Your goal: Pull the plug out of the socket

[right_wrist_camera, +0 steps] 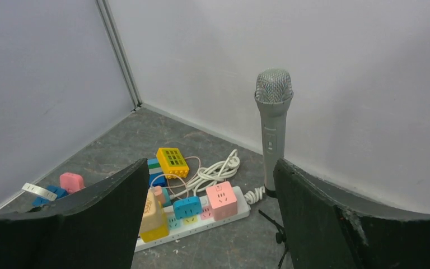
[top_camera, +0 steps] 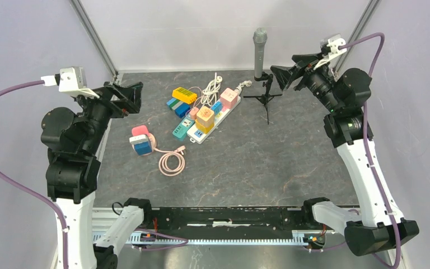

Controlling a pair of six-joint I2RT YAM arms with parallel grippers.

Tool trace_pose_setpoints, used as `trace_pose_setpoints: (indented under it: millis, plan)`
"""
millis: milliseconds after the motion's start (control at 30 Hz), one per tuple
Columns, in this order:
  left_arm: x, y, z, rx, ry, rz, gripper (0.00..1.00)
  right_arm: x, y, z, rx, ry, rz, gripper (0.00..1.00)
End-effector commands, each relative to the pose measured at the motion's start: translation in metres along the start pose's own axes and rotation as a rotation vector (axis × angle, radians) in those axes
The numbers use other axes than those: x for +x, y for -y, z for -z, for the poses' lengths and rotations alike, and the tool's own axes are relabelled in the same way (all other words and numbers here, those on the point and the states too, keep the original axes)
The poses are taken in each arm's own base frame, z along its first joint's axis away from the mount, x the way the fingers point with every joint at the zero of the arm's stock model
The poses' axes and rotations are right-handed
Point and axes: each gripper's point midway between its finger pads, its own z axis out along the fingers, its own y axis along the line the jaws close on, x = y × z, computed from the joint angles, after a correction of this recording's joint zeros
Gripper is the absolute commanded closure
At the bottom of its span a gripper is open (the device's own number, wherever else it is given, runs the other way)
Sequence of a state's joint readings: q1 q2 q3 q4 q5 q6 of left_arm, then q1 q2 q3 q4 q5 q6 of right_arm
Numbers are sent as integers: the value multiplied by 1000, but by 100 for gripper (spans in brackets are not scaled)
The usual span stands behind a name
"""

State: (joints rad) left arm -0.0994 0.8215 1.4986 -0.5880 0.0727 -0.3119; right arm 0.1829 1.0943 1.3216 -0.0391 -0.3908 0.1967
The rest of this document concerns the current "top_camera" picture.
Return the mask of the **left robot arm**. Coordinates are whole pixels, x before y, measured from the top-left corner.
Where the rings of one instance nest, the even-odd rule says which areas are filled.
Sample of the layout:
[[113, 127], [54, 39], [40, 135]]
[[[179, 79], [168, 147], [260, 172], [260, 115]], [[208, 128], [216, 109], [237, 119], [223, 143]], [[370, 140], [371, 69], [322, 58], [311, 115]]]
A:
[[58, 238], [63, 247], [60, 268], [116, 268], [118, 257], [137, 227], [153, 223], [151, 203], [129, 198], [108, 231], [93, 239], [92, 213], [101, 163], [97, 150], [112, 119], [136, 114], [141, 108], [143, 84], [122, 87], [106, 82], [94, 89], [95, 97], [78, 95], [74, 101], [82, 108], [74, 113], [58, 107], [43, 118], [41, 141], [48, 148], [46, 171], [48, 196], [61, 213]]

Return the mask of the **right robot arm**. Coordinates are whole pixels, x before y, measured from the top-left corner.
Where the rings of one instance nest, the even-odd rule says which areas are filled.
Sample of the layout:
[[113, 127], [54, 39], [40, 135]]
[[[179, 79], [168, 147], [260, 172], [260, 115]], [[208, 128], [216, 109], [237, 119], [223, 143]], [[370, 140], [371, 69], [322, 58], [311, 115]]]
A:
[[334, 78], [319, 54], [294, 55], [292, 67], [271, 66], [279, 87], [308, 89], [328, 113], [324, 130], [347, 168], [360, 214], [336, 206], [325, 197], [306, 200], [301, 222], [314, 229], [324, 224], [340, 233], [356, 256], [395, 249], [419, 234], [416, 221], [405, 219], [396, 205], [375, 155], [364, 105], [371, 96], [371, 77], [359, 68]]

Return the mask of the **small blue plug adapter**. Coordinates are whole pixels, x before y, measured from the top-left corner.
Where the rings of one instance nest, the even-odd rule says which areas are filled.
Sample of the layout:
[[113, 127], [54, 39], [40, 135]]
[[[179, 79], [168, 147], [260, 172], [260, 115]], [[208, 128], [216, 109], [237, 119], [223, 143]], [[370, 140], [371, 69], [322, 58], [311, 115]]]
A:
[[217, 115], [223, 109], [223, 105], [220, 101], [217, 101], [212, 107], [211, 110], [214, 112], [214, 115]]

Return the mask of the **beige cube socket adapter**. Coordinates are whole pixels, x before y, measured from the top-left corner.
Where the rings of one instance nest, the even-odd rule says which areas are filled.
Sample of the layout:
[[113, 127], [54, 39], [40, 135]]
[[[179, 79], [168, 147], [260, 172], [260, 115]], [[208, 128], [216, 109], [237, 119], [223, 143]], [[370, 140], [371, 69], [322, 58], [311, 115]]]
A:
[[203, 106], [197, 112], [197, 121], [203, 127], [209, 127], [214, 123], [214, 111], [207, 107]]

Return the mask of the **white multicolour power strip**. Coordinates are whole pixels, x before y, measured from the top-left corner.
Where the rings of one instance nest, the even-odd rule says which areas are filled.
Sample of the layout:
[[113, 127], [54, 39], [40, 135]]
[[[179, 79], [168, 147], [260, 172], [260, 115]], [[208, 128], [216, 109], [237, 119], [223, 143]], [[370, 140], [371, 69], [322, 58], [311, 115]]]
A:
[[[214, 80], [209, 82], [207, 87], [200, 91], [201, 96], [196, 99], [193, 107], [197, 107], [200, 109], [203, 106], [207, 106], [211, 108], [217, 101], [220, 101], [220, 95], [225, 91], [225, 89], [224, 90], [221, 89], [221, 82], [222, 82], [221, 76], [216, 76]], [[200, 130], [198, 130], [194, 122], [193, 126], [187, 132], [189, 140], [192, 143], [197, 143], [197, 144], [203, 143], [208, 138], [208, 136], [212, 134], [215, 131], [215, 129], [218, 128], [218, 126], [228, 117], [228, 115], [239, 105], [239, 103], [241, 102], [242, 90], [245, 87], [250, 87], [252, 84], [253, 84], [252, 81], [246, 80], [239, 83], [238, 86], [232, 89], [239, 93], [237, 103], [232, 109], [226, 109], [223, 107], [221, 112], [214, 116], [214, 127], [208, 134], [204, 134]]]

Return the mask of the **yellow cube socket adapter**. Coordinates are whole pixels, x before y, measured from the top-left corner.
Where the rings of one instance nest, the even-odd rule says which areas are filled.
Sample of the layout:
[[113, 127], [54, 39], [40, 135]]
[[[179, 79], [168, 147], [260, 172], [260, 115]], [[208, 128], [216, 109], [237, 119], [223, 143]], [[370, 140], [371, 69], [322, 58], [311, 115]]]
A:
[[202, 125], [198, 120], [195, 121], [195, 126], [198, 130], [200, 130], [204, 134], [208, 134], [214, 127], [214, 123], [211, 123], [208, 126]]

